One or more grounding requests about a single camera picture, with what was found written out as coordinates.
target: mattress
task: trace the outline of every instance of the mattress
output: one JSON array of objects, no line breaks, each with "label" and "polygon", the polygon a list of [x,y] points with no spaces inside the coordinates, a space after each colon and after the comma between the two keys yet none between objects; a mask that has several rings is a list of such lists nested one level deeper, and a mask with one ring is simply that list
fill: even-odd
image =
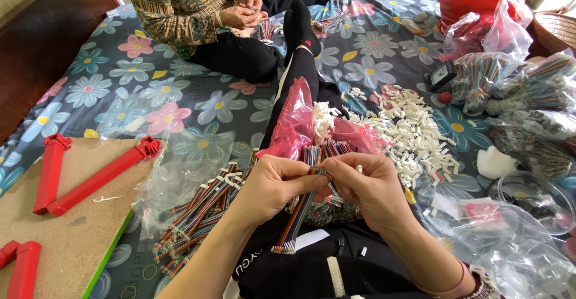
[{"label": "mattress", "polygon": [[[443,58],[443,35],[437,26],[439,7],[438,0],[330,0],[327,5],[310,8],[314,20],[325,19],[338,9],[350,16],[348,22],[318,33],[322,51],[314,59],[322,77],[336,82],[344,92],[345,106],[358,113],[377,111],[371,98],[362,101],[348,97],[346,93],[353,87],[367,95],[382,94],[383,86],[394,84],[414,89],[434,108],[440,131],[457,142],[451,153],[460,162],[460,172],[451,176],[452,183],[442,175],[438,175],[437,186],[428,176],[417,180],[416,200],[424,207],[436,192],[458,199],[484,197],[492,182],[479,175],[474,165],[478,150],[492,145],[488,125],[483,119],[467,118],[460,109],[440,103],[436,94],[424,88],[424,74],[438,67]],[[119,16],[108,17],[97,27],[62,78],[38,100],[0,148],[0,196],[42,155],[45,137],[60,132],[98,138],[97,126],[114,98],[138,91],[147,90],[147,97],[162,98],[162,88],[168,86],[177,107],[186,109],[181,111],[187,114],[181,120],[191,133],[234,131],[233,158],[248,156],[259,146],[270,118],[277,80],[252,85],[187,63],[167,45],[150,39],[131,5],[117,10]],[[421,24],[424,34],[416,36],[403,26],[402,19],[421,12],[426,12],[428,25]],[[283,19],[282,14],[271,17],[277,24]],[[279,32],[272,40],[273,47],[285,53],[285,40]],[[206,104],[218,104],[219,108]],[[212,147],[206,143],[192,146],[198,151]],[[152,253],[139,251],[139,231],[140,221],[134,216],[90,298],[152,299],[168,284],[169,278],[160,272],[161,264],[155,264]]]}]

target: bracelet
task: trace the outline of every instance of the bracelet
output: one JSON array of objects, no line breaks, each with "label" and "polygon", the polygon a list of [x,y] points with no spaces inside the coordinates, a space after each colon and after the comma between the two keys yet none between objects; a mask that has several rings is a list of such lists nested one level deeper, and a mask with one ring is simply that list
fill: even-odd
[{"label": "bracelet", "polygon": [[218,21],[220,28],[224,28],[224,24],[222,23],[222,20],[220,20],[220,11],[216,12],[216,21]]}]

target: black clock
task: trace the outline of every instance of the black clock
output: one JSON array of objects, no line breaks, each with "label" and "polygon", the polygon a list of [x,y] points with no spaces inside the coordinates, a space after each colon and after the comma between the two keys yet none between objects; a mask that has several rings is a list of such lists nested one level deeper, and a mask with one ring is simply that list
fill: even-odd
[{"label": "black clock", "polygon": [[451,92],[452,88],[450,85],[446,85],[456,76],[457,74],[454,62],[448,59],[438,68],[433,70],[432,73],[424,75],[426,90],[431,93]]}]

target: wicker basket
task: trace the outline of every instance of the wicker basket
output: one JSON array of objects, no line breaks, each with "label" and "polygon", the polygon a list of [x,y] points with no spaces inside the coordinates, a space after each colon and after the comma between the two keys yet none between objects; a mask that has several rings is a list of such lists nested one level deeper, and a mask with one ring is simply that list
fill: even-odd
[{"label": "wicker basket", "polygon": [[[545,49],[550,54],[572,48],[576,54],[576,19],[570,16],[551,13],[538,12],[534,14],[533,30],[535,45],[540,45],[538,49]],[[550,54],[534,54],[532,56],[548,57]]]}]

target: person's right hand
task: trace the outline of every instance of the person's right hand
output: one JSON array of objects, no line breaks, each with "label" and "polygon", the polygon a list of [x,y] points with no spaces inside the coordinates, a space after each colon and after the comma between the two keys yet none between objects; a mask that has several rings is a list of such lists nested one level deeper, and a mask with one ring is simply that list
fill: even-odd
[{"label": "person's right hand", "polygon": [[[322,165],[336,182],[340,195],[354,203],[373,231],[380,234],[418,224],[404,197],[396,167],[385,156],[348,153],[327,158]],[[362,165],[365,175],[355,170]]]},{"label": "person's right hand", "polygon": [[231,7],[220,10],[222,24],[240,30],[254,28],[259,22],[267,18],[266,12],[255,12],[249,8]]}]

